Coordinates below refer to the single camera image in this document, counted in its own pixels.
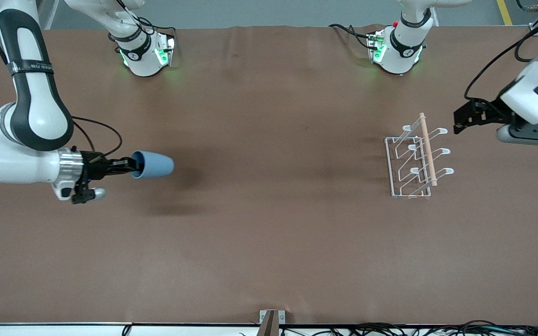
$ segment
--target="yellow floor stripe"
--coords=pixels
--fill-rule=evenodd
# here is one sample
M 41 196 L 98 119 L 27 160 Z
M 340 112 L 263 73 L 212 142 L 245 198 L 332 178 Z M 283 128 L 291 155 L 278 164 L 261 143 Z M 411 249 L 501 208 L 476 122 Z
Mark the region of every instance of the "yellow floor stripe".
M 497 6 L 499 7 L 499 12 L 502 13 L 504 25 L 512 26 L 512 19 L 510 19 L 510 13 L 508 13 L 508 7 L 506 7 L 506 1 L 497 0 Z

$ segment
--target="white wire rack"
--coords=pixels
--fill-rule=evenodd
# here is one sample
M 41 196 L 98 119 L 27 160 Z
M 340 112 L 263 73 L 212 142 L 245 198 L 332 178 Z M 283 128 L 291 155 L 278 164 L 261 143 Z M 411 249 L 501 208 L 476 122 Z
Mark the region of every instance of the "white wire rack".
M 400 136 L 385 138 L 391 196 L 395 198 L 431 197 L 431 187 L 436 187 L 440 178 L 454 174 L 452 168 L 435 169 L 435 160 L 448 155 L 448 148 L 431 149 L 431 140 L 447 134 L 446 128 L 429 132 L 424 113 L 420 113 L 412 125 L 402 127 Z

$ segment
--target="blue cup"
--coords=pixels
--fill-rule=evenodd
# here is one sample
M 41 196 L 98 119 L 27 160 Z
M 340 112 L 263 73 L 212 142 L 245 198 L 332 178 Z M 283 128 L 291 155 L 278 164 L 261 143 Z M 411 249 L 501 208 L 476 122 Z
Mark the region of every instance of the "blue cup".
M 142 172 L 131 173 L 135 179 L 160 178 L 173 172 L 173 160 L 159 153 L 136 151 L 132 159 L 144 166 Z

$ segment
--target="table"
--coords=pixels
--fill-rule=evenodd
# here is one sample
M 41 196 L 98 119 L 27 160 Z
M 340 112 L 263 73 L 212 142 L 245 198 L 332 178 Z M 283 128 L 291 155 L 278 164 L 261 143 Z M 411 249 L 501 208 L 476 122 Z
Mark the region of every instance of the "table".
M 398 76 L 331 28 L 179 30 L 174 67 L 151 78 L 121 65 L 106 32 L 45 32 L 69 110 L 116 127 L 118 157 L 158 151 L 177 167 L 92 183 L 107 198 L 80 206 L 45 184 L 0 185 L 0 322 L 282 308 L 292 323 L 538 324 L 538 147 L 497 142 L 496 126 L 440 136 L 456 172 L 425 201 L 391 198 L 383 143 L 419 112 L 451 130 L 469 81 L 525 32 L 434 28 Z M 473 94 L 495 97 L 521 67 L 502 58 Z M 8 77 L 0 63 L 0 105 Z M 69 145 L 87 148 L 79 132 Z

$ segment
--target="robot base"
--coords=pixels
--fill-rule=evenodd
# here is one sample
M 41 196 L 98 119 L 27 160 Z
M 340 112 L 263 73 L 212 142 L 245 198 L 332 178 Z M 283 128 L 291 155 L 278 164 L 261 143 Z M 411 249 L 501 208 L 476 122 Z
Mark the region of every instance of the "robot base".
M 387 72 L 401 75 L 418 62 L 423 47 L 420 47 L 412 57 L 400 56 L 400 53 L 391 46 L 390 35 L 393 30 L 394 27 L 389 26 L 367 36 L 367 45 L 376 48 L 376 50 L 369 49 L 369 60 L 371 63 L 379 64 Z
M 175 37 L 155 32 L 155 34 L 152 34 L 151 40 L 151 47 L 142 55 L 140 60 L 132 59 L 136 59 L 137 55 L 131 55 L 131 53 L 125 55 L 121 49 L 119 51 L 124 60 L 124 65 L 139 77 L 155 75 L 165 66 L 171 66 L 173 50 L 176 47 Z

